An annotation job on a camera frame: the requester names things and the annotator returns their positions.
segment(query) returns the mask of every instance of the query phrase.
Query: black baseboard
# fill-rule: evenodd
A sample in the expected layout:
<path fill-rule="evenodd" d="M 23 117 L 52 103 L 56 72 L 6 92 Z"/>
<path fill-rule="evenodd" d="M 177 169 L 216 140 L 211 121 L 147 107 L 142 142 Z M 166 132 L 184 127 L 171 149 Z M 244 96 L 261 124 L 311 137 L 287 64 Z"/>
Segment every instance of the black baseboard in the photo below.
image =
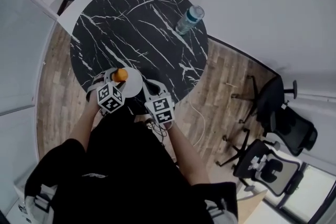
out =
<path fill-rule="evenodd" d="M 58 9 L 57 15 L 60 16 L 63 13 L 63 11 L 65 10 L 68 2 L 72 2 L 72 1 L 74 1 L 74 0 L 63 0 L 61 6 Z"/>
<path fill-rule="evenodd" d="M 276 73 L 273 69 L 269 68 L 267 65 L 263 64 L 262 62 L 260 62 L 256 58 L 252 57 L 251 55 L 248 55 L 247 53 L 237 49 L 236 47 L 233 47 L 233 46 L 229 45 L 228 43 L 225 43 L 225 42 L 223 42 L 223 41 L 221 41 L 221 40 L 219 40 L 215 37 L 212 37 L 210 35 L 208 35 L 208 38 L 210 38 L 210 39 L 212 39 L 212 40 L 214 40 L 214 41 L 216 41 L 216 42 L 218 42 L 218 43 L 220 43 L 220 44 L 222 44 L 222 45 L 224 45 L 224 46 L 226 46 L 226 47 L 228 47 L 232 50 L 235 50 L 236 52 L 246 56 L 247 58 L 251 59 L 252 61 L 254 61 L 254 62 L 258 63 L 259 65 L 261 65 L 262 67 L 266 68 L 268 71 L 272 72 L 274 75 L 279 76 L 279 74 Z"/>

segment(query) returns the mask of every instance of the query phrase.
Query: orange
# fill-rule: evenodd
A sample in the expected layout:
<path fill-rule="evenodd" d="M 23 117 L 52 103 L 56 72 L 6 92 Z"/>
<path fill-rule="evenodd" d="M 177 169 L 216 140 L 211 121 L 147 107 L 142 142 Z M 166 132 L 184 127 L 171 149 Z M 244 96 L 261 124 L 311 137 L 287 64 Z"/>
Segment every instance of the orange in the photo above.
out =
<path fill-rule="evenodd" d="M 122 69 L 122 68 L 119 68 L 116 73 L 112 74 L 112 80 L 114 82 L 126 81 L 127 78 L 128 78 L 128 73 L 125 69 Z"/>

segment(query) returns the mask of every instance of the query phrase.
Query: black marble table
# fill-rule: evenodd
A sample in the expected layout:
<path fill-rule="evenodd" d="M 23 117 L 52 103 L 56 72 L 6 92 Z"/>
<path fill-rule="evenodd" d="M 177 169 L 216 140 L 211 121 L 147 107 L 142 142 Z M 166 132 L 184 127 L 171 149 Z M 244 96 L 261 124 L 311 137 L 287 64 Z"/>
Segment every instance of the black marble table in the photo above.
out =
<path fill-rule="evenodd" d="M 163 82 L 177 103 L 197 84 L 208 44 L 203 21 L 181 37 L 175 25 L 188 0 L 93 0 L 72 33 L 73 71 L 84 90 L 111 67 L 133 67 Z M 145 114 L 143 91 L 126 99 L 134 114 Z"/>

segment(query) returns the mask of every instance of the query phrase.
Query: black t-shirt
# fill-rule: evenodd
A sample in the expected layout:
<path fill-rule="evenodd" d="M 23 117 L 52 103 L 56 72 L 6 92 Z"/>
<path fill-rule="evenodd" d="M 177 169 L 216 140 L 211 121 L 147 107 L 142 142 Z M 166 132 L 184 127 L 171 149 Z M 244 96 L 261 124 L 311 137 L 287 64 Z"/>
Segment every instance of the black t-shirt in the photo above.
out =
<path fill-rule="evenodd" d="M 145 125 L 112 116 L 91 132 L 87 152 L 68 139 L 29 177 L 25 197 L 57 185 L 53 223 L 214 223 L 206 200 L 224 200 L 237 216 L 235 183 L 191 186 Z"/>

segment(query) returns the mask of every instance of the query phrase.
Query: clear plastic bottle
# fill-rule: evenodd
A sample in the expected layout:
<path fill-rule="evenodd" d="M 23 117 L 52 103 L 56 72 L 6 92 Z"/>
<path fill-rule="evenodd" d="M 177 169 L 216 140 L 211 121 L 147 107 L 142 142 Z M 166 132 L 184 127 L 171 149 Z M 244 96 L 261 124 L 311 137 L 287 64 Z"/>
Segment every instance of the clear plastic bottle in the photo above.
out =
<path fill-rule="evenodd" d="M 191 6 L 177 22 L 176 32 L 183 36 L 204 17 L 204 10 L 200 6 Z"/>

